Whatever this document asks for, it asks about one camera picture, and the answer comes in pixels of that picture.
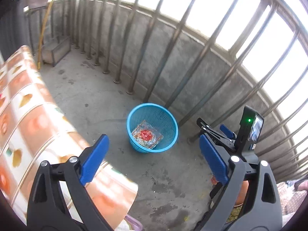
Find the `sky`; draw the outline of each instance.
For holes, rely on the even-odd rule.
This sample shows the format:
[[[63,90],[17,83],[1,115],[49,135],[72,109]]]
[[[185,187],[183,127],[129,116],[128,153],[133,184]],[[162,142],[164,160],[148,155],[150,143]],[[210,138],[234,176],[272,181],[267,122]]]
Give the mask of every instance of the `sky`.
[[[135,0],[123,0],[133,3]],[[155,9],[159,0],[139,0],[139,5]],[[176,20],[181,20],[191,0],[164,0],[161,13]],[[196,0],[188,16],[186,24],[199,31],[206,37],[210,37],[219,22],[227,12],[233,0]],[[308,29],[308,15],[299,0],[285,0],[290,8],[298,16],[302,24]],[[228,50],[240,36],[247,23],[257,9],[260,0],[239,0],[232,14],[217,37],[216,44]],[[260,29],[269,13],[266,8],[256,27],[249,35],[246,42],[238,51],[238,57],[251,42]],[[264,33],[261,35],[253,49],[244,59],[242,65],[257,80],[260,81],[267,72],[275,65],[282,53],[289,45],[293,32],[278,15],[274,14]],[[265,83],[264,90],[275,102],[279,99],[298,79],[308,65],[308,57],[299,41],[296,41],[282,64]],[[283,118],[292,114],[308,98],[308,75],[306,75],[296,89],[278,106]],[[308,104],[293,117],[287,126],[291,132],[295,131],[308,120]],[[299,131],[293,140],[300,142],[307,136],[308,125]],[[308,147],[308,140],[298,147],[298,152]],[[300,159],[308,155],[304,152]]]

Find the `silver screw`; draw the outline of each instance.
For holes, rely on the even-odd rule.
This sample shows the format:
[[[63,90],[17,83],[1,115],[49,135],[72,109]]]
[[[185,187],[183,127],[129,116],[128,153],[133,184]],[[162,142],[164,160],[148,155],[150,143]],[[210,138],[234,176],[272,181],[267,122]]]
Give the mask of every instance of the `silver screw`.
[[[262,165],[262,166],[265,166],[265,167],[266,167],[268,164],[269,164],[269,163],[268,163],[267,161],[265,161],[265,160],[262,160],[262,161],[261,161],[261,165]]]
[[[78,161],[77,157],[71,157],[69,160],[71,163],[75,163],[76,161]]]
[[[47,161],[42,161],[42,162],[41,162],[41,166],[42,166],[42,167],[47,166],[47,164],[48,164],[48,162],[47,162]]]
[[[240,158],[238,156],[231,156],[231,160],[233,162],[239,162],[240,161]]]

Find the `metal railing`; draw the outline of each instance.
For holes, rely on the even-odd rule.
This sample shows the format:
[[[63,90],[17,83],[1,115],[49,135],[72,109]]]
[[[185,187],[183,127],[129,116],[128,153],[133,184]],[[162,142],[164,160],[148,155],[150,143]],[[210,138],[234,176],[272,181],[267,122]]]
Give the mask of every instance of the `metal railing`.
[[[69,0],[69,14],[68,14],[68,24],[71,26],[70,28],[68,27],[66,30],[66,33],[68,35],[71,35],[71,43],[75,44],[75,48],[78,49],[81,47],[81,52],[85,52],[85,42],[88,41],[88,47],[89,50],[87,52],[87,57],[88,59],[91,58],[91,41],[92,41],[92,28],[93,28],[93,8],[87,13],[86,11],[86,4],[88,3],[89,0]],[[191,0],[188,8],[186,9],[182,19],[180,22],[177,22],[175,20],[172,20],[170,18],[165,17],[164,15],[161,15],[160,9],[161,6],[164,2],[164,0],[160,0],[157,8],[154,11],[151,11],[149,9],[146,9],[138,4],[139,0],[135,0],[133,4],[127,3],[125,1],[121,0],[91,0],[91,2],[100,2],[100,12],[98,16],[98,28],[96,31],[96,35],[99,36],[96,39],[96,44],[94,46],[96,57],[95,57],[95,63],[96,65],[100,65],[99,62],[99,56],[100,56],[100,49],[101,49],[101,31],[102,31],[102,23],[104,21],[104,15],[106,11],[106,4],[111,3],[114,4],[113,7],[113,13],[112,13],[112,18],[111,22],[109,25],[109,31],[107,35],[107,46],[105,49],[106,53],[106,58],[105,58],[105,63],[103,65],[103,73],[108,74],[109,71],[109,63],[110,63],[110,51],[111,51],[111,43],[112,43],[112,38],[113,38],[113,32],[115,28],[115,22],[119,13],[119,6],[125,6],[130,9],[128,19],[125,22],[125,31],[124,31],[124,37],[123,37],[123,42],[122,42],[122,53],[121,53],[121,59],[120,62],[117,66],[116,70],[116,75],[114,82],[115,83],[120,83],[121,82],[121,72],[122,72],[122,67],[124,63],[124,57],[126,53],[126,48],[127,48],[127,42],[130,36],[130,31],[131,31],[131,26],[132,23],[135,19],[135,15],[137,12],[146,12],[148,15],[151,16],[151,19],[147,25],[147,29],[145,32],[145,36],[142,41],[142,45],[138,53],[136,54],[136,61],[133,66],[133,72],[132,76],[130,78],[129,86],[127,88],[127,93],[128,94],[133,94],[134,93],[134,86],[136,83],[138,71],[140,69],[142,60],[144,58],[144,54],[147,51],[147,46],[150,40],[150,36],[153,32],[153,29],[155,27],[155,23],[159,18],[163,19],[164,21],[168,23],[172,23],[175,27],[175,30],[173,32],[173,35],[171,39],[169,40],[169,43],[167,47],[165,48],[164,54],[162,55],[159,64],[154,72],[153,77],[151,78],[150,85],[147,88],[146,94],[144,96],[143,102],[147,102],[153,92],[153,89],[158,82],[159,77],[161,76],[161,73],[169,59],[169,56],[179,39],[180,34],[182,34],[184,31],[189,32],[192,35],[196,36],[196,38],[201,39],[202,42],[204,42],[203,49],[198,53],[197,57],[193,61],[192,65],[188,68],[187,72],[184,74],[184,76],[181,78],[181,81],[179,84],[176,86],[175,90],[172,92],[170,97],[168,98],[167,102],[165,103],[165,107],[168,108],[170,107],[173,102],[176,100],[178,95],[181,93],[181,91],[184,89],[184,87],[187,85],[188,81],[191,79],[193,74],[195,73],[196,69],[199,67],[201,64],[202,60],[207,56],[207,54],[210,51],[214,51],[215,54],[217,54],[220,57],[223,57],[224,60],[230,65],[229,70],[223,74],[218,81],[208,90],[204,93],[202,99],[178,122],[179,126],[182,126],[185,124],[193,115],[198,113],[198,111],[204,107],[205,104],[208,103],[208,101],[224,86],[224,84],[230,79],[230,77],[236,73],[236,72],[242,72],[245,73],[245,69],[241,66],[243,60],[246,58],[250,50],[253,48],[253,46],[256,44],[260,36],[263,34],[265,28],[267,27],[268,23],[270,22],[271,18],[275,13],[278,13],[284,21],[288,24],[290,29],[293,31],[294,35],[292,40],[290,41],[289,45],[285,49],[284,53],[281,55],[277,63],[272,67],[272,69],[259,81],[256,82],[249,74],[248,72],[245,73],[247,80],[251,81],[251,89],[248,91],[245,95],[243,95],[237,102],[233,104],[232,107],[230,107],[227,111],[223,112],[219,117],[217,117],[212,123],[211,126],[215,127],[219,125],[220,123],[224,122],[226,119],[228,119],[234,112],[236,112],[238,109],[240,109],[248,100],[250,100],[256,93],[259,93],[262,95],[262,98],[265,98],[266,104],[268,105],[268,108],[264,110],[261,114],[266,117],[270,113],[273,113],[278,119],[279,123],[276,124],[273,128],[268,130],[266,133],[262,134],[260,137],[260,140],[264,140],[265,138],[268,138],[271,136],[273,133],[278,131],[279,129],[283,129],[284,132],[286,133],[285,138],[282,140],[277,141],[276,143],[268,146],[267,148],[263,149],[262,151],[258,152],[258,155],[265,155],[268,152],[272,150],[277,151],[277,156],[275,159],[270,160],[270,162],[277,161],[278,159],[281,159],[285,156],[289,156],[290,153],[294,153],[291,158],[287,158],[288,161],[293,161],[292,165],[295,166],[295,168],[299,168],[302,166],[302,161],[298,160],[299,154],[296,153],[296,148],[302,144],[305,140],[307,140],[308,137],[306,137],[303,141],[301,141],[299,144],[293,144],[291,142],[290,149],[284,152],[279,151],[279,146],[287,141],[291,141],[292,137],[298,133],[307,123],[306,121],[303,125],[301,125],[296,131],[290,133],[290,131],[287,128],[287,122],[293,118],[307,103],[308,99],[297,109],[295,110],[289,117],[286,119],[283,119],[281,115],[279,114],[277,107],[291,94],[291,92],[296,88],[296,86],[301,82],[301,80],[304,78],[304,76],[308,72],[308,65],[305,68],[305,70],[302,72],[300,77],[297,79],[297,81],[290,87],[290,89],[282,96],[280,99],[278,99],[276,102],[273,102],[268,95],[264,92],[263,86],[264,84],[269,80],[269,78],[273,75],[273,73],[277,70],[277,68],[281,65],[285,57],[288,55],[290,52],[292,46],[294,45],[296,40],[299,40],[301,43],[303,49],[305,50],[306,54],[308,54],[308,33],[301,23],[301,21],[298,19],[296,14],[292,11],[292,9],[285,3],[284,0],[261,0],[259,3],[258,8],[256,9],[255,13],[253,14],[252,18],[250,19],[249,23],[243,30],[243,32],[240,34],[238,39],[235,41],[235,43],[232,45],[232,47],[226,51],[219,46],[215,44],[215,41],[221,32],[223,26],[225,25],[227,19],[229,18],[230,14],[232,13],[234,7],[236,6],[238,0],[233,0],[232,4],[230,5],[228,11],[226,12],[225,16],[221,20],[221,22],[218,24],[217,28],[215,29],[214,33],[212,36],[208,39],[204,38],[200,34],[198,34],[196,31],[193,31],[189,27],[185,25],[186,20],[189,16],[189,13],[192,9],[192,6],[194,5],[195,0]],[[65,8],[65,0],[62,1],[63,3],[63,13],[64,13],[64,8]],[[263,15],[265,9],[267,6],[270,6],[270,12],[267,15],[265,21],[263,22],[261,28],[258,30],[257,34],[254,36],[252,41],[249,43],[249,45],[246,47],[246,49],[241,53],[241,55],[236,58],[236,53],[239,51],[239,49],[243,46],[244,42],[248,39],[248,36],[252,32],[252,30],[255,28],[257,22]],[[85,25],[85,17],[87,16],[90,17],[89,20],[89,25],[87,25],[88,29],[83,30],[81,35],[80,31],[81,29],[86,28]],[[53,13],[51,13],[51,28],[52,28],[52,34],[54,35],[54,28],[53,28]],[[193,142],[196,140],[198,137],[198,134],[196,133],[194,136],[192,136],[189,140]],[[281,172],[277,174],[279,179],[285,179],[285,178],[292,178],[295,176],[302,176],[303,172],[297,173],[297,170],[295,169],[294,172],[290,173],[288,171],[288,174],[282,174]]]

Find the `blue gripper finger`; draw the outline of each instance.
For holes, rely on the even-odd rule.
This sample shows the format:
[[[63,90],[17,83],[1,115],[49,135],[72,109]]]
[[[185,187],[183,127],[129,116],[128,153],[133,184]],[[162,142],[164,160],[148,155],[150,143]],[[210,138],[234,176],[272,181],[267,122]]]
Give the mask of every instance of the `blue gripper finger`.
[[[219,129],[231,140],[235,140],[235,133],[228,129],[224,124],[221,124]]]
[[[226,185],[229,181],[228,167],[206,135],[200,136],[199,146],[216,180]]]
[[[91,182],[93,180],[97,169],[109,149],[108,136],[101,135],[101,137],[94,144],[93,148],[92,153],[83,163],[81,168],[80,182],[82,185],[85,185],[87,182]]]

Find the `small display screen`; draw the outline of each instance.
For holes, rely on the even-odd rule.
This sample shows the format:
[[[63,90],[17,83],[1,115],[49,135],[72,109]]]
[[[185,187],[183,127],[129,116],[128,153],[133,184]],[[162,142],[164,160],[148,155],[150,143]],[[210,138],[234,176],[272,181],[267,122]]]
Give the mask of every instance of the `small display screen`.
[[[252,125],[250,134],[249,134],[249,141],[253,141],[253,142],[257,142],[260,136],[260,132],[262,129],[262,125],[263,125],[263,119],[259,118],[258,116],[256,116],[254,123]]]

